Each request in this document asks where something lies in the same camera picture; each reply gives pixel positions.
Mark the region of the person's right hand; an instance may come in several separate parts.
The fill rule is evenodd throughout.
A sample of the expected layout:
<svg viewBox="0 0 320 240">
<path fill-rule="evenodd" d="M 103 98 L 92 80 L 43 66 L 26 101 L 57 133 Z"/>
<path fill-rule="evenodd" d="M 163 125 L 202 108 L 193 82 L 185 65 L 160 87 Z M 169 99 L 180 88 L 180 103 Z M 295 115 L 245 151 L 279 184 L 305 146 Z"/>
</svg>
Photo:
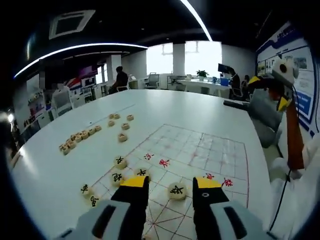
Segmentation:
<svg viewBox="0 0 320 240">
<path fill-rule="evenodd" d="M 280 87 L 269 87 L 268 94 L 271 100 L 279 101 L 283 94 L 283 89 Z"/>
</svg>

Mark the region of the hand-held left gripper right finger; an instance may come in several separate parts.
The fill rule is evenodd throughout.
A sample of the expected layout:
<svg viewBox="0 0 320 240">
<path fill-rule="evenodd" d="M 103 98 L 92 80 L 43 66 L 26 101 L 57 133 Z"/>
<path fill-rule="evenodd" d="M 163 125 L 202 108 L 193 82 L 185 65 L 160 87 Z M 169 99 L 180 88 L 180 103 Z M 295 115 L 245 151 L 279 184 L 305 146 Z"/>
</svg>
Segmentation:
<svg viewBox="0 0 320 240">
<path fill-rule="evenodd" d="M 262 221 L 240 203 L 229 200 L 221 184 L 192 180 L 193 223 L 199 240 L 274 240 Z"/>
</svg>

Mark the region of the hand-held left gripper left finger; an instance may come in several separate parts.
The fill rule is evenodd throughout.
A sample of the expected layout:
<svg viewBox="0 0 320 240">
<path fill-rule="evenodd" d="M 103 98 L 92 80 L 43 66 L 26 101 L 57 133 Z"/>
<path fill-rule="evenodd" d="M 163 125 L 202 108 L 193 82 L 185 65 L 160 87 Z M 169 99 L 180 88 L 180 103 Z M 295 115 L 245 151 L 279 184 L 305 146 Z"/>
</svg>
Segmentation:
<svg viewBox="0 0 320 240">
<path fill-rule="evenodd" d="M 57 240 L 141 240 L 149 201 L 148 176 L 125 180 L 111 199 L 97 205 L 56 237 Z"/>
</svg>

